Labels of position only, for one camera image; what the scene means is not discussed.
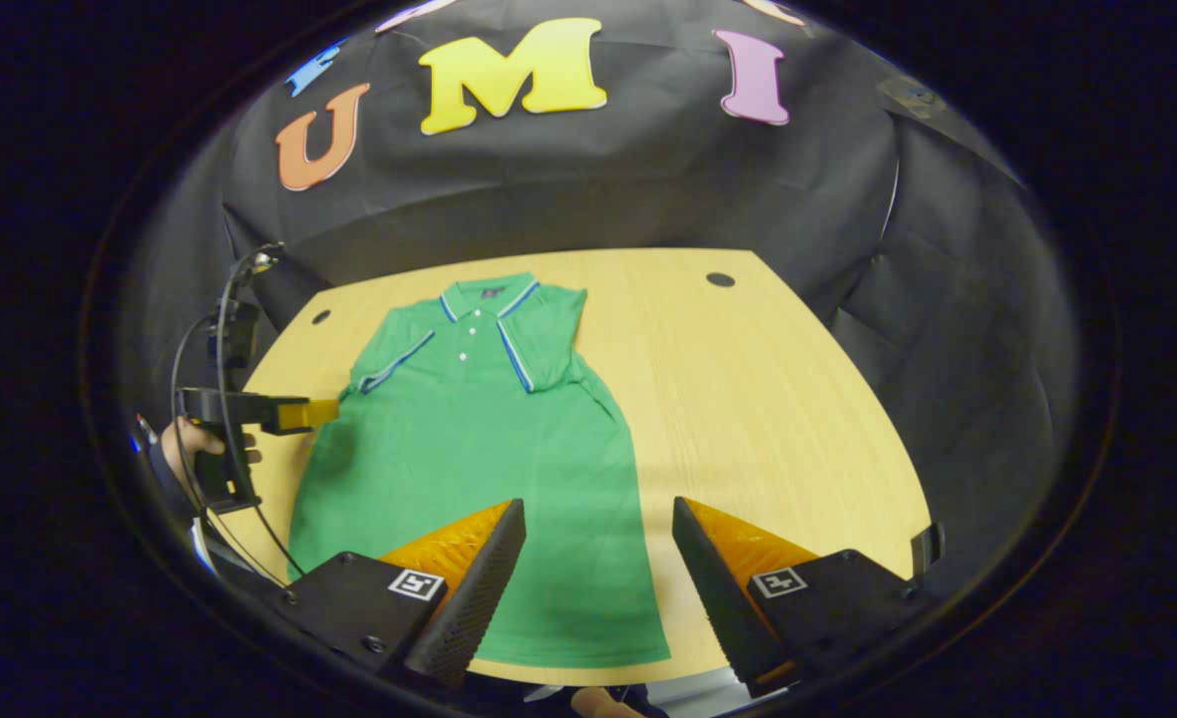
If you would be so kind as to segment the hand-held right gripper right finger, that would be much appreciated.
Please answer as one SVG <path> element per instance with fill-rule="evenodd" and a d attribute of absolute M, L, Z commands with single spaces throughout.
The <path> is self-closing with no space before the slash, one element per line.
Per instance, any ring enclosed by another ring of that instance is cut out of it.
<path fill-rule="evenodd" d="M 862 551 L 814 554 L 689 497 L 672 501 L 672 540 L 752 698 L 855 669 L 925 609 L 913 581 Z"/>

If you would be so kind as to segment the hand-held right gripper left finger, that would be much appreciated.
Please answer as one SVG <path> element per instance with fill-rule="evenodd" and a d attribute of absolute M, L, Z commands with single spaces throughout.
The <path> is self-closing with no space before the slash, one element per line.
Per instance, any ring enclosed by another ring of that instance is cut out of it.
<path fill-rule="evenodd" d="M 340 551 L 279 592 L 279 618 L 380 680 L 457 689 L 527 536 L 514 499 L 379 558 Z"/>

